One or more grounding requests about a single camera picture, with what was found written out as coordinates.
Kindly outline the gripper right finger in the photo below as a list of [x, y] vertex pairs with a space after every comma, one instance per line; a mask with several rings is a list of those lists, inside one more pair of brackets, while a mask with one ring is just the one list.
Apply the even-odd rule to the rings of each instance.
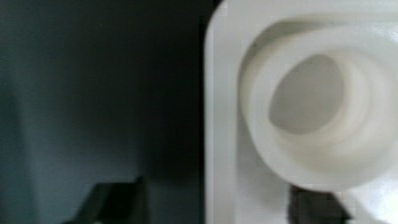
[[347, 224], [351, 219], [352, 216], [331, 193], [290, 187], [290, 224]]

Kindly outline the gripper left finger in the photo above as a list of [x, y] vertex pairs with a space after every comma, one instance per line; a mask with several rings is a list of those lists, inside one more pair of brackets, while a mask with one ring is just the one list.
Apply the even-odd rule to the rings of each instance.
[[63, 224], [146, 224], [146, 180], [98, 183]]

